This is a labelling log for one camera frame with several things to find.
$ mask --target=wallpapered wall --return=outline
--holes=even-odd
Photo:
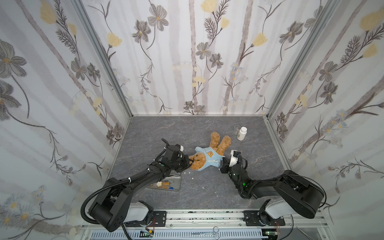
[[[0,232],[74,239],[127,117],[69,1],[0,6]]]
[[[344,0],[271,117],[295,171],[325,187],[338,240],[384,234],[383,66],[383,1]]]
[[[265,114],[321,0],[83,0],[134,114]]]

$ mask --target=table surface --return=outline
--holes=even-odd
[[[243,141],[233,134],[234,127],[248,128]],[[210,134],[218,132],[228,135],[232,144],[224,155],[230,157],[231,150],[242,152],[248,161],[248,176],[251,179],[267,179],[284,171],[262,117],[203,117],[203,116],[156,116],[133,117],[122,141],[111,177],[122,179],[145,169],[162,151],[165,144],[184,146],[184,153],[195,154],[195,147],[208,147]],[[262,203],[276,197],[242,199],[227,174],[210,166],[202,171],[187,169],[181,174],[180,190],[144,188],[132,202],[145,201],[155,209],[250,209],[260,208]]]

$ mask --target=brown teddy bear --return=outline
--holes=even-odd
[[[192,163],[191,168],[193,170],[201,171],[208,166],[219,167],[221,159],[224,157],[224,151],[231,145],[231,138],[224,136],[221,143],[220,135],[217,132],[211,133],[211,143],[209,147],[201,148],[196,147],[196,154],[189,157],[189,164]]]

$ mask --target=light blue shirt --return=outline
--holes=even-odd
[[[219,155],[211,147],[196,147],[195,151],[204,153],[205,158],[207,159],[204,166],[202,166],[202,168],[200,168],[198,171],[201,171],[207,168],[208,166],[220,167],[221,160],[224,156]]]

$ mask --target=white bottle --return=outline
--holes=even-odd
[[[237,139],[240,141],[243,141],[245,138],[245,135],[247,134],[247,128],[246,127],[241,127],[239,134],[237,135]]]

